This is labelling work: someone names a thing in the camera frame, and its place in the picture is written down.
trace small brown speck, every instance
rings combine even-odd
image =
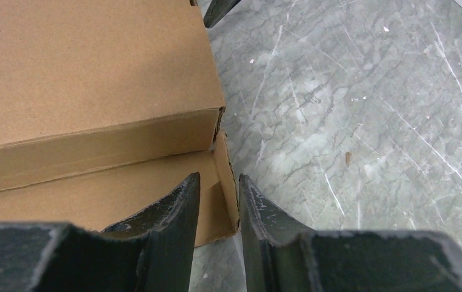
[[[351,163],[351,152],[347,151],[345,153],[345,165],[346,166],[349,166],[349,164]]]

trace brown cardboard box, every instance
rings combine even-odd
[[[0,0],[0,220],[100,229],[201,172],[196,244],[232,235],[224,107],[189,0]]]

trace open box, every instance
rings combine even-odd
[[[200,172],[196,245],[233,235],[224,107],[188,0],[0,1],[0,221],[99,230]]]

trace black object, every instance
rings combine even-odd
[[[424,231],[314,231],[240,176],[247,290],[462,291],[462,250]]]
[[[200,177],[101,233],[0,223],[0,291],[188,291]]]
[[[212,28],[228,14],[241,0],[212,0],[204,15],[204,26]]]

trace marble countertop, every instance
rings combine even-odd
[[[433,229],[462,247],[456,2],[243,0],[208,33],[236,174],[314,229]],[[191,290],[245,291],[239,243],[196,249]]]

